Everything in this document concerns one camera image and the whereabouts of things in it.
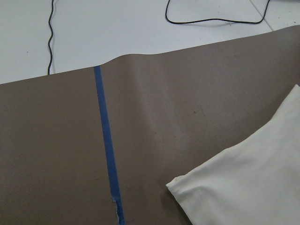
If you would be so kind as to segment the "brown paper table cover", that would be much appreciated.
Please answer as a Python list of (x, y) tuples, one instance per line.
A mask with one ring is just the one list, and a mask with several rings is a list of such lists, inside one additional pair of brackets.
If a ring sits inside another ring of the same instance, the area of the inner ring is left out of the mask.
[(167, 188), (300, 86), (300, 28), (0, 87), (3, 225), (193, 225)]

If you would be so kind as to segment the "cream long-sleeve cat shirt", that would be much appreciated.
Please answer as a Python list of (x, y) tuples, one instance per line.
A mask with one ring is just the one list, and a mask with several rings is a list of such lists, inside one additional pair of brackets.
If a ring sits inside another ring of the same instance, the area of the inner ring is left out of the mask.
[(194, 225), (299, 224), (299, 86), (263, 127), (166, 186)]

